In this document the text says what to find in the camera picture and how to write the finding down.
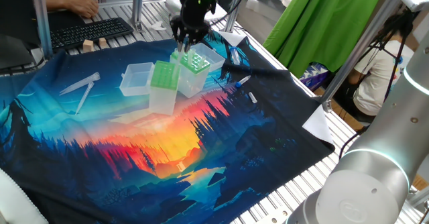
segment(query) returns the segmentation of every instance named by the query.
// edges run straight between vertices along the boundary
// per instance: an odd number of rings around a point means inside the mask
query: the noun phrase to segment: person's hand
[[[67,9],[82,17],[90,18],[99,12],[97,0],[68,0]]]

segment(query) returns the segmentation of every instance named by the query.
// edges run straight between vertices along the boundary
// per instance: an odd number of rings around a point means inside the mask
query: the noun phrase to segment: wooden block
[[[104,48],[108,48],[108,46],[107,46],[107,41],[106,41],[106,39],[104,39],[104,38],[100,38],[100,39],[99,39],[99,45],[100,45],[100,48],[102,48],[102,49],[104,49]]]
[[[429,186],[429,183],[425,179],[423,179],[423,177],[417,174],[413,181],[413,186],[416,187],[416,189],[418,190],[423,190],[424,188]]]
[[[94,42],[90,40],[85,40],[83,42],[83,52],[93,52],[94,51]]]

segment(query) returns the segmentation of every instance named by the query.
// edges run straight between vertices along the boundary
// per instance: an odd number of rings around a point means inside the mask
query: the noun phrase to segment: desk
[[[166,0],[144,0],[142,9],[143,15],[141,20],[145,31],[142,34],[139,32],[133,32],[127,36],[120,36],[110,39],[107,42],[109,47],[116,48],[119,46],[126,46],[138,40],[149,42],[172,38],[172,31],[169,28],[166,31],[159,32],[150,29],[150,25],[154,24],[156,21],[162,21],[164,26],[169,24],[168,16],[170,12],[165,6],[165,1]],[[100,4],[99,13],[93,19],[86,19],[86,22],[89,23],[92,20],[98,21],[102,19],[108,19],[110,17],[122,17],[126,21],[129,21],[131,18],[131,5],[131,1]],[[226,21],[224,20],[218,25],[215,25],[214,30],[223,29],[225,23]],[[265,50],[265,48],[263,48],[263,46],[259,44],[250,34],[243,30],[238,30],[237,28],[234,29],[234,32],[236,34],[247,36],[253,47],[259,51],[259,53],[268,61],[270,61],[273,66],[279,69],[284,69],[284,66],[281,65],[271,54],[269,54],[268,51]],[[99,46],[95,44],[95,50],[99,49]],[[79,47],[68,50],[67,53],[71,55],[81,54],[83,53],[83,49],[82,47]],[[314,93],[307,89],[296,77],[294,77],[294,81],[308,95],[315,96]],[[256,223],[267,215],[271,215],[272,213],[276,212],[276,209],[286,211],[286,213],[289,215],[309,194],[322,187],[326,177],[330,174],[338,162],[341,146],[355,133],[343,120],[340,119],[337,114],[332,112],[325,113],[325,115],[328,120],[328,125],[336,147],[334,153],[315,164],[311,168],[307,169],[293,180],[285,183],[285,185],[271,193],[260,203],[251,207],[248,211],[237,217],[233,221],[234,224]],[[400,213],[400,217],[396,223],[417,223],[421,216],[421,213],[417,212],[408,203],[405,203],[402,212]]]

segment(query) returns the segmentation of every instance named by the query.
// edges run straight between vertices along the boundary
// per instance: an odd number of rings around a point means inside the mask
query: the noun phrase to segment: white shirt
[[[386,44],[385,49],[393,55],[397,55],[401,43],[390,41]],[[392,86],[394,87],[399,77],[402,75],[404,68],[407,66],[414,52],[404,46],[402,50],[402,62],[396,68],[395,77]],[[384,97],[389,86],[391,72],[395,66],[395,58],[384,51],[372,49],[357,65],[355,70],[362,74],[368,74],[362,80],[359,88],[355,92],[353,102],[356,107],[364,114],[376,116],[383,106]]]

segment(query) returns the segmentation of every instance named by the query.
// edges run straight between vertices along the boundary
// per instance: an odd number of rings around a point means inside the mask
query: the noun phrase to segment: white paper
[[[165,27],[162,27],[162,21],[157,21],[156,23],[151,25],[151,28],[156,30],[156,31],[164,31],[167,29]]]
[[[240,36],[234,33],[218,31],[218,33],[228,41],[231,46],[237,46],[246,36]]]
[[[302,126],[314,137],[333,144],[332,136],[328,127],[328,121],[324,115],[323,106],[320,105]]]

